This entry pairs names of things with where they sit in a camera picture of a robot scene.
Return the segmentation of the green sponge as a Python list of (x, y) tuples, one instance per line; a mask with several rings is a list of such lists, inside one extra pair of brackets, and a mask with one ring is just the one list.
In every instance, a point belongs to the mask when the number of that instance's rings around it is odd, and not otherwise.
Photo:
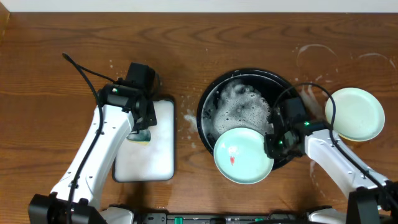
[(152, 135), (150, 131), (148, 129), (144, 129), (129, 133), (126, 139), (132, 143), (147, 145), (149, 144), (151, 137)]

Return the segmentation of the light green plate front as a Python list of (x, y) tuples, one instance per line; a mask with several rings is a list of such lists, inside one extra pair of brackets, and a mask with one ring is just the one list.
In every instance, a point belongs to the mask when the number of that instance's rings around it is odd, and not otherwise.
[(264, 136), (249, 128), (234, 128), (223, 133), (213, 149), (218, 170), (237, 184), (262, 181), (274, 165), (274, 160), (265, 152), (264, 143)]

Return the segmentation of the light green plate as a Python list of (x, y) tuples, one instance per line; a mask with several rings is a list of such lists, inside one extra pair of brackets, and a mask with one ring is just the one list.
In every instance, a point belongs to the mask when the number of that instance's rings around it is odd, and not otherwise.
[(218, 170), (237, 184), (262, 181), (274, 165), (274, 160), (265, 152), (264, 143), (264, 136), (249, 128), (234, 128), (223, 133), (213, 149)]
[(334, 130), (351, 141), (368, 141), (378, 136), (385, 125), (385, 113), (375, 96), (360, 88), (342, 88), (325, 104), (325, 116), (331, 122), (335, 111)]

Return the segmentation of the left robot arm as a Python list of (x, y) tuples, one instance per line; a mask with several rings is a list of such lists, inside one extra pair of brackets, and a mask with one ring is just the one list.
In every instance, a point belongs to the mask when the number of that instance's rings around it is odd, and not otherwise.
[(122, 205), (100, 211), (100, 198), (123, 141), (157, 124), (152, 98), (158, 77), (149, 66), (131, 63), (125, 78), (95, 93), (97, 107), (87, 135), (51, 193), (33, 196), (31, 223), (134, 223), (134, 212)]

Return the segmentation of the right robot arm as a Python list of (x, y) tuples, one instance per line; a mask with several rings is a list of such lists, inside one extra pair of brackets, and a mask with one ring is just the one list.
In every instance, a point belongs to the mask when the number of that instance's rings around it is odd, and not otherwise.
[(365, 164), (323, 119), (311, 120), (300, 98), (275, 101), (269, 117), (274, 133), (264, 150), (271, 159), (308, 156), (348, 198), (347, 211), (320, 207), (306, 223), (397, 223), (397, 182)]

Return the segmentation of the white rectangular foam tray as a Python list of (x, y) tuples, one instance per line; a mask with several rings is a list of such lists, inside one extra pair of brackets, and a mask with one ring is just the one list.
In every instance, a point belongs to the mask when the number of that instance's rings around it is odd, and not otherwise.
[(169, 180), (175, 170), (175, 107), (172, 100), (154, 102), (157, 125), (148, 128), (147, 145), (123, 141), (113, 165), (116, 182)]

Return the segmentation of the round black tray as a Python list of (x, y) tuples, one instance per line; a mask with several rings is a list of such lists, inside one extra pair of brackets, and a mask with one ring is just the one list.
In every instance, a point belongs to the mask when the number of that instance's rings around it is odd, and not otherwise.
[(300, 103), (293, 108), (309, 117), (302, 97), (280, 75), (256, 68), (232, 70), (218, 77), (204, 91), (197, 109), (197, 128), (207, 151), (213, 154), (218, 138), (233, 128), (250, 128), (262, 135), (274, 132), (276, 109), (286, 114), (286, 101)]

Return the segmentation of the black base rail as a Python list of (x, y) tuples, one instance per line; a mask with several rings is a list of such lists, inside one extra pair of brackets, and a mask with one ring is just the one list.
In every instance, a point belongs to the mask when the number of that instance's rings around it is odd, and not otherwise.
[(108, 223), (140, 224), (247, 224), (247, 223), (309, 223), (293, 213), (274, 212), (260, 215), (169, 213), (165, 210), (140, 212), (113, 205), (101, 212)]

